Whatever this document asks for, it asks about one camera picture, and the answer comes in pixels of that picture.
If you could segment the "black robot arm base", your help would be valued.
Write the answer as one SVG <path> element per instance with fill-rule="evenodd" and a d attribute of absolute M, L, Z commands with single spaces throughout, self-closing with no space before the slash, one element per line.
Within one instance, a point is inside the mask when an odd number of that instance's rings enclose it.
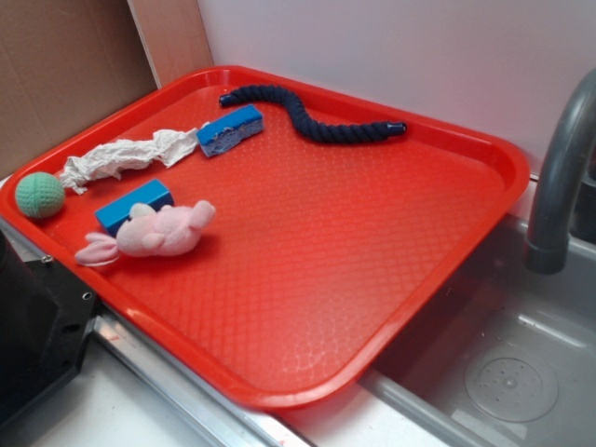
<path fill-rule="evenodd" d="M 98 304 L 62 263 L 24 261 L 1 236 L 1 428 L 79 374 Z"/>

